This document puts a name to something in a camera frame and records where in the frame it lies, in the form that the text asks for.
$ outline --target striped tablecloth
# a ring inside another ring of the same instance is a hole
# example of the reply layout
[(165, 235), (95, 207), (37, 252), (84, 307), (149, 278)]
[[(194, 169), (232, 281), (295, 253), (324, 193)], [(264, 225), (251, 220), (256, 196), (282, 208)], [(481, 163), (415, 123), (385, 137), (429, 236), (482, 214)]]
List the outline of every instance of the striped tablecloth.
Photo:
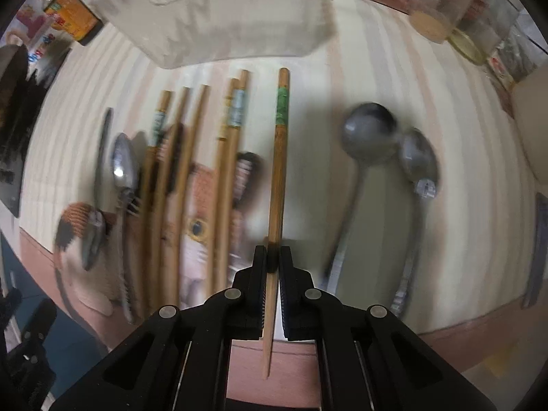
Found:
[[(228, 79), (246, 68), (252, 74), (241, 149), (264, 159), (246, 236), (261, 242), (267, 235), (277, 73), (285, 66), (291, 95), (284, 239), (300, 266), (319, 273), (346, 202), (353, 167), (338, 142), (342, 116), (357, 103), (375, 101), (402, 127), (420, 128), (440, 162), (441, 190), (427, 218), (407, 324), (428, 332), (519, 297), (533, 248), (535, 181), (516, 126), (488, 79), (448, 43), (417, 34), (399, 12), (365, 0), (332, 3), (336, 34), (302, 58), (163, 70), (111, 25), (89, 46), (75, 45), (29, 146), (21, 228), (52, 251), (63, 209), (92, 199), (105, 108), (114, 108), (112, 146), (120, 131), (130, 137), (149, 131), (162, 89), (179, 95), (184, 85), (212, 87), (197, 145), (197, 161), (212, 167)], [(114, 211), (107, 165), (103, 181), (101, 208)], [(410, 196), (397, 162), (369, 172), (341, 277), (344, 302), (390, 303), (406, 248)]]

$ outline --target chopstick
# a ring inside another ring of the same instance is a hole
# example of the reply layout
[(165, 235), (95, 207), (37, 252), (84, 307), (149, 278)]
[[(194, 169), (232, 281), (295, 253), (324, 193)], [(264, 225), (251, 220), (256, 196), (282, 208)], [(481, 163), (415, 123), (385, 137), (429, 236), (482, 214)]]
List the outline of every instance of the chopstick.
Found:
[(230, 259), (230, 222), (232, 214), (232, 198), (234, 197), (234, 179), (238, 158), (240, 128), (243, 123), (243, 110), (249, 71), (242, 70), (239, 85), (232, 92), (232, 101), (226, 132), (226, 176), (220, 188), (219, 200), (219, 253), (217, 255), (217, 271), (215, 274), (215, 290), (226, 289), (228, 262)]
[(157, 186), (154, 193), (154, 218), (152, 223), (152, 237), (151, 237), (151, 258), (150, 258), (150, 268), (151, 273), (159, 272), (159, 268), (162, 260), (162, 230), (164, 225), (164, 215), (165, 215), (165, 199), (166, 192), (169, 183), (169, 174), (171, 172), (171, 164), (173, 159), (173, 154), (175, 153), (175, 145), (177, 142), (177, 136), (179, 133), (179, 124), (183, 119), (184, 112), (186, 110), (186, 104), (188, 101), (188, 94), (190, 90), (185, 87), (183, 88), (183, 95), (181, 96), (181, 101), (179, 102), (179, 107), (175, 115), (175, 120), (172, 125), (172, 130), (169, 133), (167, 150), (165, 151), (164, 160), (160, 162), (160, 168), (158, 170), (158, 180)]
[(262, 377), (270, 375), (272, 343), (276, 322), (278, 294), (278, 254), (282, 241), (283, 206), (286, 195), (287, 123), (289, 115), (289, 70), (282, 68), (278, 74), (278, 100), (276, 130), (274, 133), (274, 158), (270, 189), (269, 236), (265, 295), (265, 324), (262, 332)]
[(231, 79), (228, 86), (228, 93), (226, 95), (226, 112), (221, 120), (221, 129), (219, 131), (219, 137), (217, 138), (217, 155), (215, 158), (215, 173), (213, 174), (213, 197), (211, 200), (211, 207), (209, 210), (209, 234), (207, 237), (207, 265), (205, 273), (205, 297), (209, 298), (213, 295), (215, 289), (215, 248), (217, 243), (217, 229), (219, 227), (217, 221), (218, 209), (220, 207), (220, 188), (223, 187), (223, 182), (226, 176), (225, 166), (225, 154), (226, 154), (226, 123), (228, 121), (228, 115), (230, 112), (230, 105), (232, 101), (232, 93), (238, 86), (238, 79)]
[(154, 114), (154, 120), (152, 122), (152, 129), (149, 138), (149, 144), (146, 148), (145, 161), (143, 163), (142, 177), (141, 177), (141, 208), (139, 212), (139, 229), (138, 229), (138, 265), (135, 277), (135, 297), (136, 297), (136, 310), (139, 317), (142, 320), (148, 317), (147, 311), (150, 310), (150, 303), (147, 302), (146, 286), (144, 283), (145, 272), (148, 271), (149, 287), (157, 285), (153, 279), (150, 279), (151, 272), (150, 267), (147, 270), (147, 256), (149, 240), (147, 239), (149, 228), (149, 207), (150, 207), (150, 185), (152, 179), (152, 169), (154, 168), (154, 161), (156, 160), (156, 152), (158, 151), (158, 140), (160, 139), (160, 133), (165, 120), (165, 112), (169, 107), (173, 93), (171, 91), (162, 91), (160, 101), (158, 103), (158, 109)]
[(194, 113), (192, 119), (192, 125), (188, 130), (188, 134), (185, 134), (183, 152), (179, 161), (179, 168), (177, 170), (177, 181), (175, 184), (175, 223), (173, 234), (169, 237), (171, 242), (169, 243), (169, 250), (164, 260), (164, 265), (161, 270), (162, 276), (162, 296), (160, 291), (154, 297), (157, 307), (160, 307), (159, 300), (163, 297), (164, 304), (174, 304), (179, 307), (179, 287), (180, 287), (180, 265), (184, 262), (181, 255), (181, 233), (183, 230), (183, 222), (185, 217), (186, 207), (186, 189), (188, 185), (188, 175), (190, 174), (190, 168), (192, 164), (192, 157), (194, 154), (194, 148), (196, 143), (196, 136), (202, 122), (202, 117), (206, 108), (206, 102), (209, 96), (209, 86), (202, 85), (202, 92), (198, 107)]

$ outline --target glass jar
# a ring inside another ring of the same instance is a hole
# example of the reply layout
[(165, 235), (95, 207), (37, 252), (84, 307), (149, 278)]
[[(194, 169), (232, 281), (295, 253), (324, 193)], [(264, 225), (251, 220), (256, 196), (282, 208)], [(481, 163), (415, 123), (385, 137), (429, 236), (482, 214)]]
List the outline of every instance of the glass jar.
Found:
[(508, 36), (519, 14), (509, 0), (474, 0), (449, 42), (472, 63), (481, 65)]
[(417, 0), (409, 15), (417, 32), (435, 43), (443, 43), (466, 13), (472, 0)]

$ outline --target spoon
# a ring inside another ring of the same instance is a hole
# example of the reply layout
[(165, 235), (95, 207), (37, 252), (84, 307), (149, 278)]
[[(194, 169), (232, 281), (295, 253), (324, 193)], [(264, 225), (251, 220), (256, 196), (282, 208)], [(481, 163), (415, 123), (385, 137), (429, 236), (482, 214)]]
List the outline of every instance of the spoon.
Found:
[(101, 250), (101, 245), (105, 240), (105, 217), (98, 210), (99, 193), (101, 190), (102, 162), (105, 154), (106, 138), (109, 135), (110, 122), (112, 119), (112, 108), (108, 108), (105, 113), (105, 120), (99, 140), (99, 150), (97, 152), (97, 163), (95, 164), (95, 181), (93, 183), (93, 208), (89, 212), (88, 222), (84, 229), (82, 238), (82, 266), (84, 270), (90, 270), (97, 261), (97, 256)]
[(356, 181), (350, 194), (335, 245), (325, 266), (322, 287), (335, 295), (348, 245), (354, 213), (370, 166), (388, 160), (397, 149), (398, 125), (393, 115), (378, 103), (364, 103), (352, 110), (342, 125), (343, 150), (356, 162)]
[(120, 133), (114, 143), (112, 151), (112, 174), (114, 176), (114, 185), (119, 191), (120, 206), (117, 213), (116, 224), (119, 225), (118, 231), (118, 267), (120, 276), (120, 285), (122, 291), (122, 309), (125, 319), (129, 323), (135, 321), (132, 308), (132, 292), (130, 269), (126, 259), (126, 214), (128, 205), (135, 197), (135, 190), (138, 183), (138, 166), (132, 144), (124, 133)]
[(438, 162), (427, 138), (416, 128), (410, 129), (402, 137), (399, 147), (399, 163), (413, 184), (414, 208), (411, 236), (402, 278), (394, 296), (390, 311), (401, 317), (409, 303), (410, 287), (413, 283), (416, 262), (420, 255), (420, 246), (424, 233), (424, 218), (430, 200), (436, 197), (439, 184)]

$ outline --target metal bolt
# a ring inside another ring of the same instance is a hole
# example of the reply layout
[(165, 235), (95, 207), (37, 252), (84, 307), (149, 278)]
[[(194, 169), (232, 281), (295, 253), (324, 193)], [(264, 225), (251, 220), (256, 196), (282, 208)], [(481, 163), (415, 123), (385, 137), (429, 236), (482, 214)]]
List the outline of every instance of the metal bolt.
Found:
[(160, 317), (171, 318), (177, 313), (177, 309), (173, 306), (164, 306), (160, 309)]
[(322, 291), (318, 289), (307, 289), (305, 292), (305, 296), (309, 300), (319, 300), (322, 296)]
[(383, 306), (376, 305), (369, 309), (369, 313), (375, 318), (384, 318), (388, 312)]
[(230, 289), (227, 289), (225, 291), (225, 296), (229, 299), (229, 300), (235, 300), (237, 298), (240, 298), (240, 296), (242, 295), (242, 293), (240, 292), (239, 289), (236, 289), (234, 287), (230, 288)]

